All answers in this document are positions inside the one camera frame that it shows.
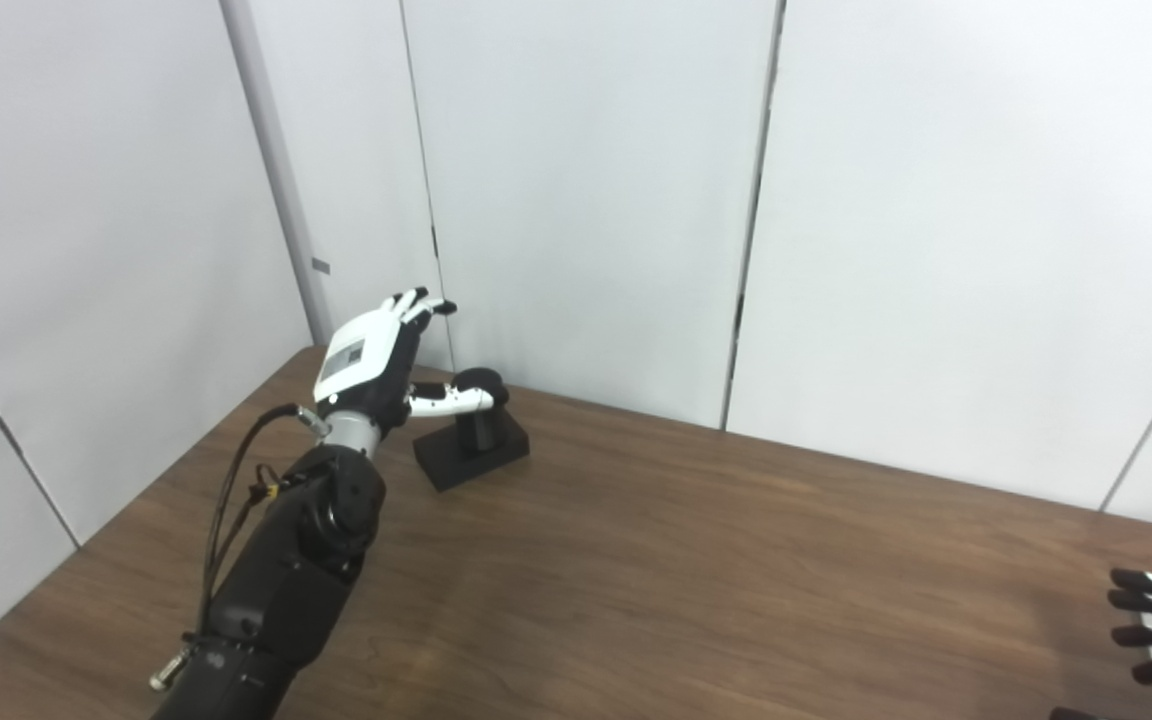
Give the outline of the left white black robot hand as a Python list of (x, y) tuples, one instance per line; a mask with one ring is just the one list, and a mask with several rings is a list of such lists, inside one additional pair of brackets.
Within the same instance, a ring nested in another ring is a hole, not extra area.
[(475, 369), (444, 386), (412, 379), (422, 334), (434, 316), (457, 310), (454, 302), (416, 287), (335, 331), (314, 382), (324, 441), (361, 450), (365, 441), (347, 439), (348, 433), (376, 439), (412, 416), (485, 414), (505, 407), (509, 391), (488, 369)]

